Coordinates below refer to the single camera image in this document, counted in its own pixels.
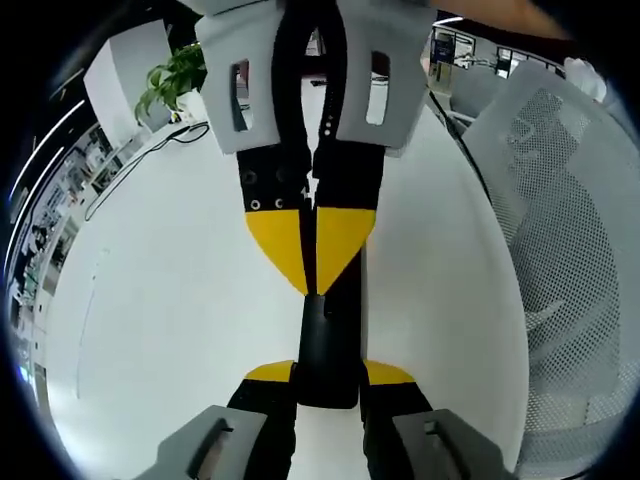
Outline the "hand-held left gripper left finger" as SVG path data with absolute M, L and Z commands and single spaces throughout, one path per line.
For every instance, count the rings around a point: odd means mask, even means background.
M 245 375 L 225 406 L 212 405 L 160 442 L 140 479 L 285 479 L 296 446 L 294 362 Z

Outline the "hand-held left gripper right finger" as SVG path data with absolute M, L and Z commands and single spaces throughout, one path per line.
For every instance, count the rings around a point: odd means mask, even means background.
M 448 409 L 433 409 L 415 379 L 366 360 L 360 389 L 363 451 L 373 479 L 513 479 L 500 448 Z

